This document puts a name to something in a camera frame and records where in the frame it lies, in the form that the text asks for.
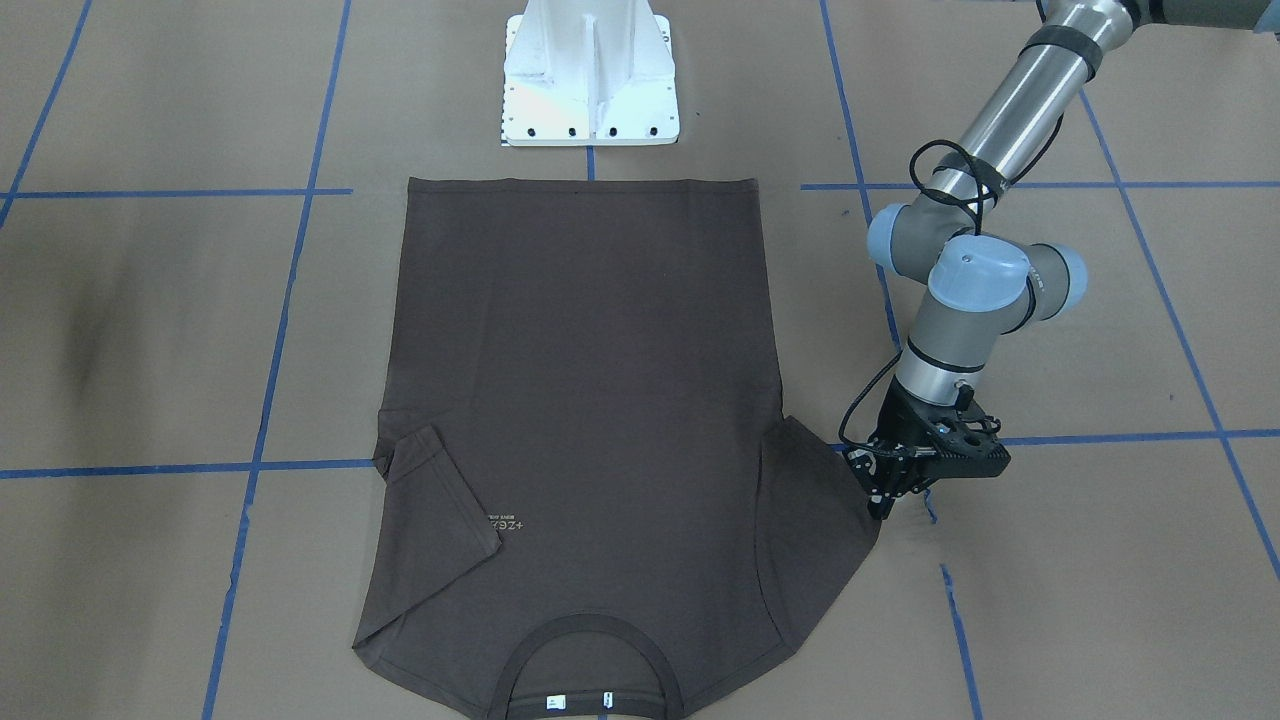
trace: cable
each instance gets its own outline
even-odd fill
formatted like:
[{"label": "cable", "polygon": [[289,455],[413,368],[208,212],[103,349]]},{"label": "cable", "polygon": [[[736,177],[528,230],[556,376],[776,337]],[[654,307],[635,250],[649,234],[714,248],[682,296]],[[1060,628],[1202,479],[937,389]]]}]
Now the cable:
[{"label": "cable", "polygon": [[[933,147],[947,147],[950,150],[955,150],[956,154],[959,154],[960,158],[964,159],[965,165],[969,167],[969,177],[972,177],[974,184],[978,186],[978,195],[975,197],[960,199],[952,195],[947,195],[946,192],[938,190],[924,187],[924,183],[920,182],[920,176],[916,174],[915,172],[915,164],[920,160],[920,155],[924,155],[925,151]],[[908,163],[906,172],[909,176],[911,176],[911,183],[924,196],[927,196],[929,200],[933,200],[934,202],[941,202],[942,205],[952,205],[955,208],[960,208],[961,210],[965,211],[965,214],[969,215],[969,219],[973,220],[973,234],[982,234],[982,206],[988,200],[995,200],[996,193],[993,191],[987,192],[987,186],[982,184],[982,182],[978,179],[978,160],[973,155],[970,155],[969,151],[965,150],[959,142],[952,142],[950,140],[942,140],[942,138],[931,140],[929,142],[925,142],[919,147],[919,150],[915,151],[914,155],[911,155],[911,161]],[[969,205],[974,204],[978,206],[978,209],[970,210]]]},{"label": "cable", "polygon": [[884,375],[888,374],[890,369],[892,369],[893,365],[897,364],[897,361],[899,361],[900,357],[902,357],[902,351],[901,350],[899,350],[896,354],[893,354],[893,357],[890,359],[890,361],[886,363],[884,366],[881,368],[878,373],[876,373],[876,377],[872,378],[872,382],[867,383],[867,387],[863,388],[863,392],[859,392],[858,397],[855,397],[854,401],[849,404],[849,410],[845,410],[845,418],[840,421],[840,430],[837,430],[837,433],[836,433],[837,436],[840,436],[840,441],[844,442],[845,445],[851,446],[851,447],[859,447],[861,450],[867,450],[868,452],[874,452],[877,455],[893,456],[892,454],[886,454],[884,451],[882,451],[879,448],[873,448],[869,445],[864,445],[864,443],[854,442],[854,441],[849,439],[847,437],[845,437],[845,430],[849,428],[849,419],[852,418],[854,410],[858,409],[858,405],[863,401],[863,398],[867,397],[868,393],[870,393],[872,388],[876,387],[876,383],[881,382],[884,378]]},{"label": "cable", "polygon": [[1065,117],[1066,115],[1057,117],[1057,123],[1053,124],[1053,132],[1048,133],[1048,137],[1044,138],[1044,145],[1042,145],[1039,151],[1036,152],[1036,156],[1032,158],[1032,161],[1027,163],[1027,167],[1023,168],[1023,172],[1018,173],[1018,177],[1009,181],[1010,186],[1018,184],[1018,181],[1027,177],[1027,173],[1032,172],[1032,168],[1036,167],[1036,163],[1039,163],[1039,159],[1043,158],[1046,152],[1048,152],[1048,146],[1053,145],[1053,141],[1057,140],[1057,131],[1062,129],[1062,118]]}]

